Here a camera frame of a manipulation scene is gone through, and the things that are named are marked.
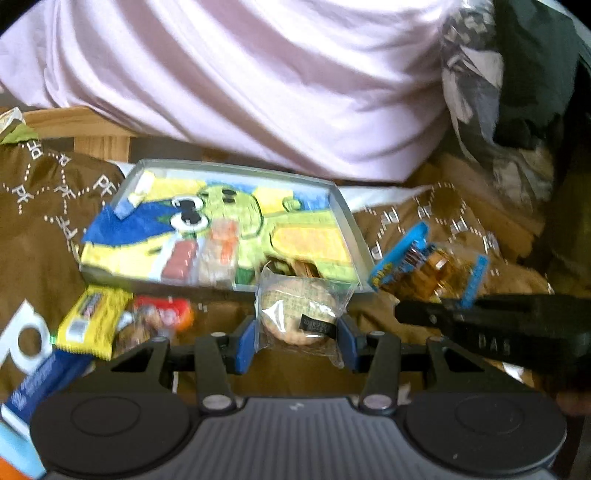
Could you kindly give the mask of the round biscuit clear packet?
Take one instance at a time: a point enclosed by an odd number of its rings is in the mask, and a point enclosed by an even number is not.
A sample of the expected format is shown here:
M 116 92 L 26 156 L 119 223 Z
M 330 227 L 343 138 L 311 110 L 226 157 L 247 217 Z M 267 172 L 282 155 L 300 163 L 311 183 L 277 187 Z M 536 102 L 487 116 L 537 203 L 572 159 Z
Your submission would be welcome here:
M 338 321 L 355 292 L 349 282 L 286 275 L 266 264 L 256 285 L 254 347 L 327 357 L 342 368 Z

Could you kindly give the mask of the gold foil snack packet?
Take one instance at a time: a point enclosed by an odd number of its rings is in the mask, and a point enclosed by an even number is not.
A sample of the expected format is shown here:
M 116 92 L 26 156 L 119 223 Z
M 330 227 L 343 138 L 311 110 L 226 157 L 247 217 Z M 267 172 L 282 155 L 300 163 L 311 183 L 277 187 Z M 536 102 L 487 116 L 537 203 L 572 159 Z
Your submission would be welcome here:
M 305 278 L 321 278 L 322 275 L 318 272 L 317 266 L 308 261 L 294 260 L 288 262 L 287 260 L 271 259 L 267 267 L 273 273 Z

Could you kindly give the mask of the rice cracker packet orange label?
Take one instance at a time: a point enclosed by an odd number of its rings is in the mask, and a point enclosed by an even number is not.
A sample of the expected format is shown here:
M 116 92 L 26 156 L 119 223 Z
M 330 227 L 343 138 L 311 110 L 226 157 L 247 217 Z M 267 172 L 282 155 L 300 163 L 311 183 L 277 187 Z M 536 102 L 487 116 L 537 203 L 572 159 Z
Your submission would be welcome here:
M 238 269 L 238 222 L 214 219 L 204 240 L 197 264 L 197 284 L 230 288 Z

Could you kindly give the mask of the nut mix snack packet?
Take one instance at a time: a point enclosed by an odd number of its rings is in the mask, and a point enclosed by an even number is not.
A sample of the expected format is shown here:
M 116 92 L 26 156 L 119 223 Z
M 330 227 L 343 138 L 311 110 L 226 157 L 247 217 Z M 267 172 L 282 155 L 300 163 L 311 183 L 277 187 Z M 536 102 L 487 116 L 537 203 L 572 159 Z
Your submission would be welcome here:
M 171 345 L 192 327 L 194 313 L 188 300 L 135 296 L 122 312 L 112 343 L 112 359 L 153 339 L 164 337 Z

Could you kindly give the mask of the blue edged candy packet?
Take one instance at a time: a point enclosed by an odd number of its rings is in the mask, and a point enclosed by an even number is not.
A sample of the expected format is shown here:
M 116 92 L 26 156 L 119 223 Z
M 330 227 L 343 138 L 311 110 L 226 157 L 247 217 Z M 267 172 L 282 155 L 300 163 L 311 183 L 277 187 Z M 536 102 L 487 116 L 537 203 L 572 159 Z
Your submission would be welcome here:
M 470 248 L 429 240 L 429 226 L 420 222 L 374 267 L 369 284 L 398 300 L 456 302 L 471 307 L 485 280 L 489 257 Z

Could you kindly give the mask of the pink sausage packet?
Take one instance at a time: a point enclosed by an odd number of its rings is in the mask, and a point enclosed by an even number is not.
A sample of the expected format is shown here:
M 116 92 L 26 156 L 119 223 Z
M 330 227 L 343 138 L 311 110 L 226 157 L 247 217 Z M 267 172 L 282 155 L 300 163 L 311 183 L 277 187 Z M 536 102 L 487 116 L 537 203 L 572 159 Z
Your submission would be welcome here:
M 163 280 L 188 282 L 197 259 L 198 243 L 195 239 L 174 242 L 171 253 L 161 271 Z

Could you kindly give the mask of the yellow snack bar packet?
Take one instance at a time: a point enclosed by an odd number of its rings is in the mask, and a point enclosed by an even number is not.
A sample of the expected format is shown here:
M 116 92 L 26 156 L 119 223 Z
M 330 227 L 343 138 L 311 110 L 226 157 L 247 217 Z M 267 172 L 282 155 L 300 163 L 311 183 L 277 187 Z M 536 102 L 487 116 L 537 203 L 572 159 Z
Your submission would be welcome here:
M 88 286 L 60 323 L 55 346 L 110 360 L 119 319 L 132 297 L 123 289 Z

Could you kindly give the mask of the blue stick packet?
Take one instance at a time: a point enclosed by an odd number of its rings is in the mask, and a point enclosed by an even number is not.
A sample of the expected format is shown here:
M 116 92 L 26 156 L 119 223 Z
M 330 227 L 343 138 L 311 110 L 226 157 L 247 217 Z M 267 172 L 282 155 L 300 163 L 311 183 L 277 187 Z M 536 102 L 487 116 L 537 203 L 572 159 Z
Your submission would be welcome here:
M 2 419 L 19 435 L 29 439 L 30 422 L 37 406 L 83 375 L 93 360 L 92 355 L 55 349 L 2 404 Z

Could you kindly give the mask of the grey tray with frog drawing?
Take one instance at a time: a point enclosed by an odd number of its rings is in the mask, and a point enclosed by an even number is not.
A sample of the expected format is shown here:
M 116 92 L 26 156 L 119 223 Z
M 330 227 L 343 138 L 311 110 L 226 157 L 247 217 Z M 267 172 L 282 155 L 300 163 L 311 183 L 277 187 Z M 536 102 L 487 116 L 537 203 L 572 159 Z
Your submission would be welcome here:
M 264 267 L 369 291 L 370 252 L 334 183 L 144 159 L 88 227 L 80 257 L 87 282 L 136 293 L 252 292 Z

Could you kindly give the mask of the dark green cloth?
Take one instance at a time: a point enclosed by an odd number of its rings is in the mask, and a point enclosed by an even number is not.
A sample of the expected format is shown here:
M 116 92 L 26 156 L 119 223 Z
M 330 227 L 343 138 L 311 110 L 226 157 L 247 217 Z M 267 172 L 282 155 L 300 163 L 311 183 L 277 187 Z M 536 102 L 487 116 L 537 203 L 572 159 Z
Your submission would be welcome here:
M 532 150 L 590 138 L 590 48 L 571 17 L 541 1 L 496 1 L 504 61 L 494 141 Z

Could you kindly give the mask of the brown patterned blanket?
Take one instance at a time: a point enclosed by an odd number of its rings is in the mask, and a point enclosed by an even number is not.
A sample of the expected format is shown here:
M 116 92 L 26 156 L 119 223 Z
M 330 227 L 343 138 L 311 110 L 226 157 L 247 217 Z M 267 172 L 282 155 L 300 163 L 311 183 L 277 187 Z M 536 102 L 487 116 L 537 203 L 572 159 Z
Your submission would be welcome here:
M 75 254 L 81 245 L 83 230 L 88 227 L 94 216 L 111 200 L 115 187 L 123 181 L 123 174 L 118 167 L 108 166 L 106 161 L 97 160 L 78 153 L 66 153 L 52 149 L 33 140 L 33 133 L 27 133 L 25 142 L 1 144 L 1 401 L 20 384 L 28 372 L 28 367 L 35 367 L 41 362 L 41 354 L 51 350 L 49 334 L 55 333 L 59 322 L 85 290 L 85 282 L 78 272 Z M 460 234 L 457 243 L 476 247 L 484 251 L 485 230 L 492 232 L 500 240 L 500 247 L 493 252 L 492 266 L 498 273 L 491 274 L 485 282 L 490 293 L 538 294 L 550 293 L 551 286 L 542 275 L 532 269 L 508 262 L 511 246 L 516 241 L 524 243 L 531 240 L 519 225 L 513 225 L 509 217 L 499 213 L 493 207 L 478 206 L 472 199 L 468 204 L 455 187 L 434 187 L 433 206 L 440 217 L 428 220 L 432 233 L 437 240 L 442 240 L 449 233 L 452 214 L 460 213 L 464 208 L 469 232 Z M 403 230 L 418 221 L 416 212 L 419 200 L 427 200 L 430 192 L 411 195 L 410 190 L 402 190 L 408 199 L 394 200 L 359 200 L 361 206 L 353 206 L 353 200 L 347 200 L 353 207 L 353 217 L 360 227 L 363 238 L 370 247 L 394 247 L 394 240 L 402 238 Z M 379 294 L 376 301 L 353 308 L 353 319 L 360 327 L 386 327 L 403 339 L 424 340 L 428 330 L 418 328 L 419 333 L 411 333 L 411 327 L 403 327 L 393 318 L 387 318 L 387 307 L 394 306 L 394 297 Z M 233 327 L 238 324 L 239 316 L 246 313 L 245 301 L 206 300 L 204 308 L 209 313 L 198 311 L 198 319 L 204 320 L 204 327 Z M 352 387 L 360 383 L 353 381 L 353 374 L 339 373 L 328 361 L 310 356 L 295 359 L 296 355 L 286 353 L 283 357 L 294 358 L 293 367 L 280 367 L 264 364 L 266 357 L 283 359 L 280 352 L 257 356 L 249 375 L 236 380 L 238 391 L 246 392 L 263 386 L 267 382 L 273 388 L 269 392 L 295 393 L 322 392 L 322 375 L 334 374 L 334 381 L 327 383 L 327 388 Z M 451 473 L 423 458 L 410 445 L 404 446 L 401 440 L 396 445 L 388 446 L 382 442 L 384 435 L 378 435 L 378 427 L 385 422 L 376 423 L 372 419 L 372 429 L 353 435 L 356 455 L 351 467 L 346 466 L 346 459 L 339 460 L 339 465 L 329 466 L 326 475 L 335 479 L 452 479 Z M 263 473 L 263 467 L 270 467 L 273 458 L 267 454 L 245 458 L 238 468 L 229 464 L 232 455 L 229 447 L 235 446 L 245 451 L 242 440 L 235 441 L 228 435 L 227 441 L 219 446 L 219 452 L 204 457 L 208 463 L 195 464 L 183 479 L 242 479 L 245 475 L 252 479 L 313 479 L 312 473 L 304 473 L 304 451 L 298 453 L 302 459 L 280 460 L 277 454 L 276 473 Z

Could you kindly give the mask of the pink draped sheet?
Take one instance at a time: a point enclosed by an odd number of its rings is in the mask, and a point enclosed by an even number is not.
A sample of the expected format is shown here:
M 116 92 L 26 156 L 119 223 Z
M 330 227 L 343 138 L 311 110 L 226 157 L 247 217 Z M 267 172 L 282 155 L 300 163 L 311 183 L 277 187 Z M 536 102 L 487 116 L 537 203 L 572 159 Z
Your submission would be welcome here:
M 311 175 L 400 183 L 450 122 L 450 1 L 42 1 L 1 87 Z

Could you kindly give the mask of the grey floral bedding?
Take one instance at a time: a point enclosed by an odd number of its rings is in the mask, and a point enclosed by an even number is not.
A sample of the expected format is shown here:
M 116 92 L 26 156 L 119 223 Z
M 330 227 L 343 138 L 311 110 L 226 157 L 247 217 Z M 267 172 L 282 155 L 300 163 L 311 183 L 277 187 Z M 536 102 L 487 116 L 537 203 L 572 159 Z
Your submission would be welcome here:
M 441 31 L 443 91 L 460 148 L 501 197 L 532 213 L 552 193 L 552 156 L 540 139 L 526 149 L 493 140 L 504 60 L 491 1 L 460 1 Z

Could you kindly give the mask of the wooden bed frame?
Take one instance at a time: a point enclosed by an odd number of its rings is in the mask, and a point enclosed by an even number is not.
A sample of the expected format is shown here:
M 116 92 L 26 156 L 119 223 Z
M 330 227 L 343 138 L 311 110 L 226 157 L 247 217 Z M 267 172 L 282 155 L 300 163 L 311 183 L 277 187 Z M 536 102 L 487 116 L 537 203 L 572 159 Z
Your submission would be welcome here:
M 72 139 L 74 152 L 102 160 L 128 163 L 131 139 L 137 137 L 86 107 L 33 110 L 23 116 L 41 139 Z

